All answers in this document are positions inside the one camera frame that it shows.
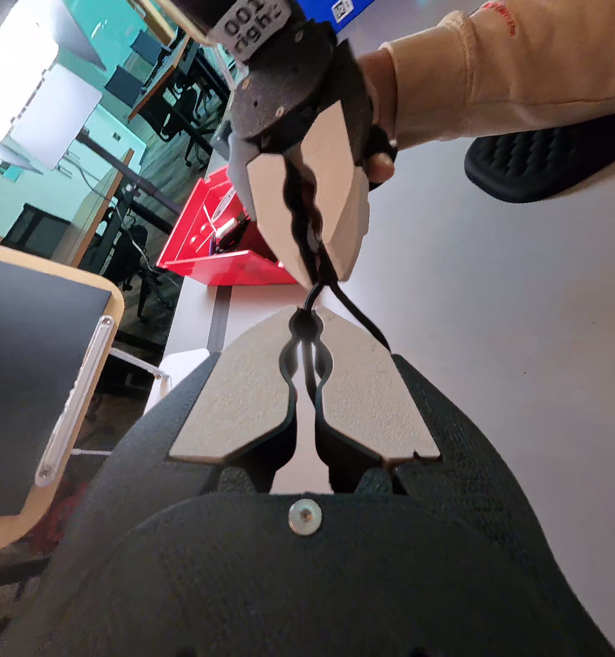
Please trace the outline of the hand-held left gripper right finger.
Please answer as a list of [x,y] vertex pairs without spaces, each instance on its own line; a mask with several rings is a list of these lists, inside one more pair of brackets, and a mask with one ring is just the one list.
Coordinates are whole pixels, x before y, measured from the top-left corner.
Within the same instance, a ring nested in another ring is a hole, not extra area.
[[325,351],[317,401],[326,429],[385,466],[441,452],[392,355],[370,333],[319,306]]

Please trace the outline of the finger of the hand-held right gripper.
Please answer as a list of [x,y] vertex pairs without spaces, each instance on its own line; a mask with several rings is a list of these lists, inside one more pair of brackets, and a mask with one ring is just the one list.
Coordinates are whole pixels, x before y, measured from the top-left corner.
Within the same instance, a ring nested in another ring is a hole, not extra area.
[[338,282],[350,279],[369,230],[369,180],[355,164],[344,109],[336,101],[315,118],[299,146],[302,173],[311,177],[312,230]]
[[280,153],[238,136],[229,137],[229,177],[268,247],[297,283],[319,282],[321,215],[315,201],[314,140]]

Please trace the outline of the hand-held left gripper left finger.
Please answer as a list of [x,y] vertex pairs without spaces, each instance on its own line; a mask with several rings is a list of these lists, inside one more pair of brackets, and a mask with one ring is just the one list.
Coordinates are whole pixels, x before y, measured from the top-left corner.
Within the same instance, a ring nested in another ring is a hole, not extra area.
[[242,333],[219,356],[169,450],[179,461],[287,464],[297,443],[297,306]]

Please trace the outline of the red plastic bin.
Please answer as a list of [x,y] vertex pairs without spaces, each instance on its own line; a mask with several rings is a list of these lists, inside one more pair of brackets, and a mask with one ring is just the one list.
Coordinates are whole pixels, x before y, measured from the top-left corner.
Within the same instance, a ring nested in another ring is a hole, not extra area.
[[[213,233],[220,252],[209,257]],[[295,283],[247,215],[226,166],[198,180],[157,266],[208,286]]]

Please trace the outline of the person's right forearm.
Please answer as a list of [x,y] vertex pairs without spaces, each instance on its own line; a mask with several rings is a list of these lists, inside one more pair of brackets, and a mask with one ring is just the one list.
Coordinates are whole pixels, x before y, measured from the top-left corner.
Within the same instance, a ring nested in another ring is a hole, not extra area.
[[487,1],[383,49],[401,149],[615,114],[615,1]]

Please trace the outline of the person's right hand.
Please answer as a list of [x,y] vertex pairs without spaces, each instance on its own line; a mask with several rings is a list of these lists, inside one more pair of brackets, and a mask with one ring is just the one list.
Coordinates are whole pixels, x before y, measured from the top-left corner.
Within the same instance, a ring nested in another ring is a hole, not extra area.
[[[382,129],[390,142],[395,141],[397,111],[397,83],[391,54],[385,48],[363,54],[358,64],[373,109],[374,124]],[[385,152],[375,152],[367,158],[366,172],[369,182],[382,185],[395,172],[394,161]]]

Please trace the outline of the blue plastic bin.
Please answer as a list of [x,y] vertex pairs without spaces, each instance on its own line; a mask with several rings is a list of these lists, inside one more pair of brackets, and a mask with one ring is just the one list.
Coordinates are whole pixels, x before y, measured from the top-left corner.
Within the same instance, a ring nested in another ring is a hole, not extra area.
[[374,1],[297,1],[307,18],[331,23],[336,33],[357,18]]

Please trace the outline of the black office chair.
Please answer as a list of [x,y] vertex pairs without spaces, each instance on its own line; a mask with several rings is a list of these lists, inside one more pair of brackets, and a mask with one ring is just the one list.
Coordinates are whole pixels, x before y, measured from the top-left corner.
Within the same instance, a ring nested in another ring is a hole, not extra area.
[[165,99],[163,93],[157,93],[148,101],[146,108],[140,111],[140,115],[164,143],[170,143],[181,133],[189,136],[184,153],[187,168],[193,166],[193,158],[199,160],[199,150],[204,151],[208,156],[213,152],[207,134],[200,130],[194,116],[197,102],[197,91],[190,87],[185,89],[173,104]]

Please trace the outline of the background wooden desk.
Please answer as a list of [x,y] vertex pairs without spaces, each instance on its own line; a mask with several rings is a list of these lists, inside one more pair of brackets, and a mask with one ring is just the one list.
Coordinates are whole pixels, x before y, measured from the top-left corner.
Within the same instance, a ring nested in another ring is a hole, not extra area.
[[98,178],[78,163],[70,162],[88,188],[87,195],[73,217],[74,236],[66,258],[67,265],[79,268],[92,239],[98,233],[98,226],[106,219],[107,211],[115,207],[116,192],[120,190],[124,176],[122,171],[111,167],[102,178]]

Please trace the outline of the red bag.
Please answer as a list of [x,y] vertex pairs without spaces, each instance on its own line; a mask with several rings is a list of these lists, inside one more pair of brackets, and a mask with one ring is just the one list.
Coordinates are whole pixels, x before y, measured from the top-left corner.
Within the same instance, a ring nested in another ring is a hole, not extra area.
[[87,482],[62,482],[48,511],[29,533],[29,554],[51,554],[64,538],[65,530],[88,486]]

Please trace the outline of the wooden board with black sheet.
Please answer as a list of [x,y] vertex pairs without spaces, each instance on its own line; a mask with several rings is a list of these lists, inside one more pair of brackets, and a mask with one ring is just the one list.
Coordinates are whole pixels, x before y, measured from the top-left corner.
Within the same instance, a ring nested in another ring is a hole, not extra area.
[[49,510],[124,310],[104,277],[0,246],[0,550]]

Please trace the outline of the studio light panel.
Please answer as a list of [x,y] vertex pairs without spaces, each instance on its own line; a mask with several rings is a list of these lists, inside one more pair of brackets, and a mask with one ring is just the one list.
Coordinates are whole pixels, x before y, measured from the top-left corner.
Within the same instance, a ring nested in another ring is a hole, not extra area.
[[0,1],[0,162],[57,167],[102,97],[60,51],[105,70],[63,1]]

